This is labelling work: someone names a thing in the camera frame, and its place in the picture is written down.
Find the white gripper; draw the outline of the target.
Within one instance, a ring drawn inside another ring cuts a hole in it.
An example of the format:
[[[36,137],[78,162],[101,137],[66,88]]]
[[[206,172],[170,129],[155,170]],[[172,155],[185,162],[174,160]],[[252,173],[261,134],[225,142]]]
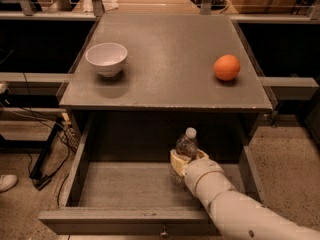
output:
[[[190,157],[178,154],[175,149],[170,151],[171,166],[179,176],[185,176],[185,184],[195,197],[215,198],[222,192],[234,189],[222,167],[208,159],[207,153],[199,149],[196,158],[198,160],[191,162]]]

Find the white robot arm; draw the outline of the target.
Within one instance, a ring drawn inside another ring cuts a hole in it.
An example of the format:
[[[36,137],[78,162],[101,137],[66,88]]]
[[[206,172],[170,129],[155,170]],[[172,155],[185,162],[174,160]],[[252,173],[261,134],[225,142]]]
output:
[[[170,163],[226,240],[320,240],[320,232],[289,221],[240,193],[202,150],[195,160],[170,151]]]

